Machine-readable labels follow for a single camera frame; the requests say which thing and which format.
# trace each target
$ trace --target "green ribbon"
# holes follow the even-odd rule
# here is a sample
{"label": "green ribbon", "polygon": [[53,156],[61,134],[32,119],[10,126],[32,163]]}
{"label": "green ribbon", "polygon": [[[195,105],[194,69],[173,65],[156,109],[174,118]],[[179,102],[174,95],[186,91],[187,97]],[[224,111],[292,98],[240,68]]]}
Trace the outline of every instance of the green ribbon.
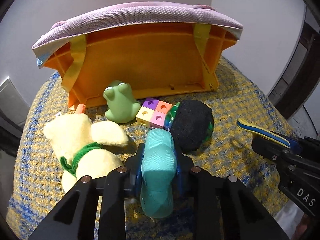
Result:
{"label": "green ribbon", "polygon": [[79,161],[84,155],[86,155],[88,152],[94,149],[102,149],[102,146],[99,143],[94,142],[82,147],[79,151],[77,151],[76,156],[73,158],[71,165],[69,165],[67,163],[67,159],[62,156],[60,157],[61,166],[64,170],[70,172],[71,175],[76,177],[76,171],[78,168]]}

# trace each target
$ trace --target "woven blanket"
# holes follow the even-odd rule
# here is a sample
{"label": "woven blanket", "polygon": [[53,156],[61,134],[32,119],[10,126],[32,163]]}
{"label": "woven blanket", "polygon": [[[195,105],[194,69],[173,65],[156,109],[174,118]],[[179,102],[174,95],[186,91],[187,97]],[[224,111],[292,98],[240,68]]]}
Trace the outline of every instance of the woven blanket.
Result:
{"label": "woven blanket", "polygon": [[[270,103],[268,98],[231,63],[221,58],[216,70],[220,87],[215,92],[191,93],[161,97],[176,103],[183,99],[197,99],[212,109],[214,129],[210,143],[192,153],[195,165],[212,175],[236,175],[272,214],[287,202],[277,185],[279,175],[251,149],[252,135],[236,126],[238,117],[268,130],[288,136],[293,130]],[[29,235],[62,198],[62,168],[56,159],[43,127],[55,114],[71,114],[67,109],[67,93],[61,88],[61,78],[55,73],[41,87],[31,106],[23,131],[14,174],[14,193],[9,203],[7,222],[20,239]],[[107,106],[87,109],[93,122],[105,120]],[[132,122],[122,125],[129,137],[129,145],[115,149],[121,160],[135,153],[144,141],[145,127]],[[174,212],[167,218],[151,221],[138,204],[125,207],[128,239],[191,239],[193,205],[191,199],[175,203]]]}

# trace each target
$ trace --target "screw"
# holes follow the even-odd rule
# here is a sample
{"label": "screw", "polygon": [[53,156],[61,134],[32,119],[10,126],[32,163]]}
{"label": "screw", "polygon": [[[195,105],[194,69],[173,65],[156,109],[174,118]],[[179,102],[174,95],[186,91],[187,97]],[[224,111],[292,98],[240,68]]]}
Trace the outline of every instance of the screw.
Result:
{"label": "screw", "polygon": [[90,179],[91,179],[90,176],[83,176],[83,177],[81,178],[81,182],[82,182],[82,183],[87,183],[87,182],[90,181]]}
{"label": "screw", "polygon": [[235,175],[230,175],[228,177],[228,180],[230,180],[231,182],[236,182],[238,180],[238,178]]}
{"label": "screw", "polygon": [[293,165],[289,165],[288,168],[289,168],[290,171],[294,171],[296,169],[296,167],[293,166]]}
{"label": "screw", "polygon": [[117,171],[118,171],[119,173],[124,173],[124,172],[127,171],[127,167],[126,167],[126,166],[120,166],[120,167],[117,169]]}
{"label": "screw", "polygon": [[191,171],[194,173],[199,173],[201,171],[201,168],[199,166],[193,166],[191,168]]}

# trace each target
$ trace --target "pink padded lid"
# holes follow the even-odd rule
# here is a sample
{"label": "pink padded lid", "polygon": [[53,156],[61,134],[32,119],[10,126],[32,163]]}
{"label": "pink padded lid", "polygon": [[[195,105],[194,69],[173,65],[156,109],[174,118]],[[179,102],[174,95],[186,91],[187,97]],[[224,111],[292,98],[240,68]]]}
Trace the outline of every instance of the pink padded lid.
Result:
{"label": "pink padded lid", "polygon": [[218,25],[238,40],[243,26],[234,19],[218,13],[211,6],[171,2],[132,2],[112,5],[54,24],[33,46],[38,67],[74,36],[119,26],[185,22]]}

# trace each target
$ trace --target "yellow cube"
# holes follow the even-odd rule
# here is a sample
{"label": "yellow cube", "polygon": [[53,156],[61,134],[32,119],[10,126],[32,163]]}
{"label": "yellow cube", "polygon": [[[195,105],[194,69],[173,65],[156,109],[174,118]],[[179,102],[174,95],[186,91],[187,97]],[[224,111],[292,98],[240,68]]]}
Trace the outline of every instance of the yellow cube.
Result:
{"label": "yellow cube", "polygon": [[137,123],[142,126],[151,128],[150,120],[152,118],[153,113],[154,110],[142,106],[136,116]]}

